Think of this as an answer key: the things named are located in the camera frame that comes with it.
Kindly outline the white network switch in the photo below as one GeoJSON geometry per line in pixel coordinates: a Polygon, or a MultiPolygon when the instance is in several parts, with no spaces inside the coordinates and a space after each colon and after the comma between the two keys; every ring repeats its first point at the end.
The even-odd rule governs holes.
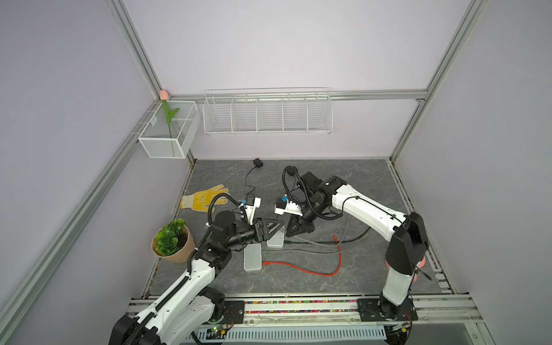
{"type": "Polygon", "coordinates": [[[282,249],[285,241],[285,233],[278,231],[271,239],[269,239],[266,244],[268,248],[271,249],[282,249]]]}
{"type": "Polygon", "coordinates": [[[243,268],[245,272],[257,272],[262,269],[262,246],[254,243],[244,248],[243,268]]]}

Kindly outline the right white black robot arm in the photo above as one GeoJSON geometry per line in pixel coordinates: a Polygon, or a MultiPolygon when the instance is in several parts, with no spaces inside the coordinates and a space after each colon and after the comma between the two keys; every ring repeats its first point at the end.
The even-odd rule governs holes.
{"type": "Polygon", "coordinates": [[[388,242],[385,254],[388,275],[376,312],[389,321],[402,316],[429,249],[423,217],[416,212],[404,214],[388,208],[335,175],[323,181],[311,172],[301,175],[296,167],[287,166],[282,182],[285,196],[276,203],[275,212],[290,214],[287,237],[312,233],[317,219],[335,221],[348,214],[388,242]]]}

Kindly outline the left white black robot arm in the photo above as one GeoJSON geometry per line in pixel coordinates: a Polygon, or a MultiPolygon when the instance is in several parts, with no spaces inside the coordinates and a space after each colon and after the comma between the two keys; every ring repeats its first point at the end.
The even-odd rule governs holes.
{"type": "Polygon", "coordinates": [[[256,205],[237,201],[220,193],[214,201],[226,198],[239,210],[207,211],[206,233],[188,257],[184,273],[150,306],[131,318],[115,323],[110,344],[180,344],[207,321],[219,321],[224,313],[224,294],[210,288],[211,282],[227,266],[233,252],[266,242],[283,228],[284,222],[257,218],[256,205]]]}

